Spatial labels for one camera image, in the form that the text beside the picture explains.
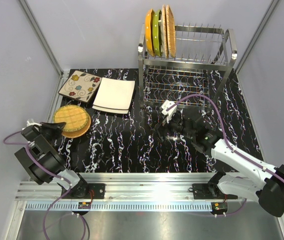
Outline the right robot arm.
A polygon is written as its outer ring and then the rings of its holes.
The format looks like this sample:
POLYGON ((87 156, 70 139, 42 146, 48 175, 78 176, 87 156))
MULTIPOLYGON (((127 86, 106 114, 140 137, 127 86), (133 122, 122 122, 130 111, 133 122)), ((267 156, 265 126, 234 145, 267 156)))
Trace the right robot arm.
POLYGON ((276 167, 251 156, 226 141, 220 131, 184 118, 179 111, 163 111, 154 131, 162 141, 168 133, 180 134, 189 139, 198 152, 220 160, 244 175, 241 178, 225 172, 216 173, 208 181, 211 197, 219 199, 223 195, 234 195, 257 202, 275 217, 284 214, 284 164, 276 167))

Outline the green dotted plate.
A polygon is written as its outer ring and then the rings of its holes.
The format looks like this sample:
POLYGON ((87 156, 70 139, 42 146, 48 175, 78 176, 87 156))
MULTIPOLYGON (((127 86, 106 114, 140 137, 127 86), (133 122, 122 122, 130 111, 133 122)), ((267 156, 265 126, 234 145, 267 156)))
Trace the green dotted plate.
POLYGON ((153 43, 153 50, 155 56, 161 57, 162 56, 162 49, 161 49, 161 33, 160 33, 160 26, 159 21, 161 20, 161 10, 157 10, 153 16, 152 22, 152 43, 153 43))

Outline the green wicker plate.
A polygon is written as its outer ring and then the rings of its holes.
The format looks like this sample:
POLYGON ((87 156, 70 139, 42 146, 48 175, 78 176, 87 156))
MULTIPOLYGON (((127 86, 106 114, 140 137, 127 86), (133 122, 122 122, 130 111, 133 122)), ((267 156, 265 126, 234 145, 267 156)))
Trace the green wicker plate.
POLYGON ((65 123, 64 132, 75 132, 84 128, 89 122, 85 109, 77 105, 60 107, 53 115, 54 123, 65 123))

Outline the large woven wicker plate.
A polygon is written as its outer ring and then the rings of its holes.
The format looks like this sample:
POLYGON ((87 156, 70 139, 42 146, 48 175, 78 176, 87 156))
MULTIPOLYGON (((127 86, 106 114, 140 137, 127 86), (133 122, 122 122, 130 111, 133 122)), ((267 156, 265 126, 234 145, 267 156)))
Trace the large woven wicker plate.
POLYGON ((175 19, 172 9, 166 5, 166 28, 167 28, 167 43, 169 54, 172 58, 176 57, 176 30, 175 19))

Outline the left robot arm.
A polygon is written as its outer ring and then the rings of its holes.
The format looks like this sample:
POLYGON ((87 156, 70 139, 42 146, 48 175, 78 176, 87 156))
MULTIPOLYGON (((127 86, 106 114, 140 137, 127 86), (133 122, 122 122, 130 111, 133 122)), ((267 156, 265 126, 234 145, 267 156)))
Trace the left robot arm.
POLYGON ((65 160, 53 147, 52 141, 61 136, 66 126, 61 123, 27 122, 21 135, 26 146, 14 153, 30 178, 37 184, 56 182, 68 199, 83 199, 90 195, 89 184, 84 178, 65 167, 65 160))

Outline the white black-rimmed square plate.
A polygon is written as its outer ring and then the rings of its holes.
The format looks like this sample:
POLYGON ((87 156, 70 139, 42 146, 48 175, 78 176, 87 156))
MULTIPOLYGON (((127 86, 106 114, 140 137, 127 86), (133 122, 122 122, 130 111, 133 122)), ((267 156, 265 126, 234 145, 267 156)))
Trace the white black-rimmed square plate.
POLYGON ((135 88, 133 80, 118 80, 103 77, 93 105, 110 109, 130 108, 135 88))

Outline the orange wicker plate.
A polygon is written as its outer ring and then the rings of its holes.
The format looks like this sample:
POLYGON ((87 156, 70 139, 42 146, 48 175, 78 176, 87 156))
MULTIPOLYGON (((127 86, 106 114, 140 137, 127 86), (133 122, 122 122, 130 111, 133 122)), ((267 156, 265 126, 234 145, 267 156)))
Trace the orange wicker plate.
POLYGON ((62 135, 66 138, 78 138, 84 135, 91 127, 91 117, 88 113, 66 118, 65 122, 66 125, 62 131, 62 135))

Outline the floral square ceramic plate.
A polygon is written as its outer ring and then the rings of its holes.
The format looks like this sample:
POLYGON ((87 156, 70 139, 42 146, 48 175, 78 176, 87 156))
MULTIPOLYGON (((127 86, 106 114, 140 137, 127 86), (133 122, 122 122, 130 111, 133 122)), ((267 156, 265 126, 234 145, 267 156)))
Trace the floral square ceramic plate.
POLYGON ((102 77, 76 70, 60 88, 58 94, 88 103, 99 88, 102 77))

